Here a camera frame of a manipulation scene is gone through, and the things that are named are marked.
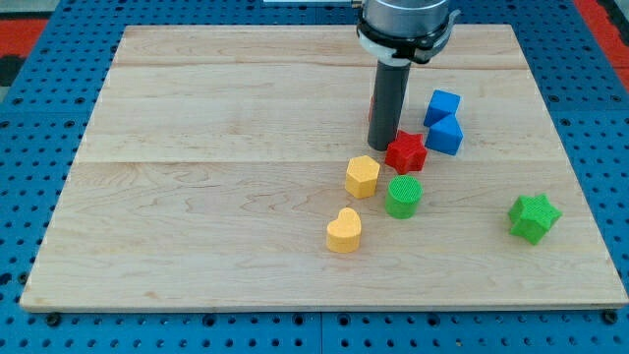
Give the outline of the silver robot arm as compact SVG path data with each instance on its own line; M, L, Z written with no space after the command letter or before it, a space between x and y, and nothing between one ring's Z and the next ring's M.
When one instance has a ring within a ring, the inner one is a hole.
M365 0L357 36L381 64L426 64L446 46L460 15L449 0Z

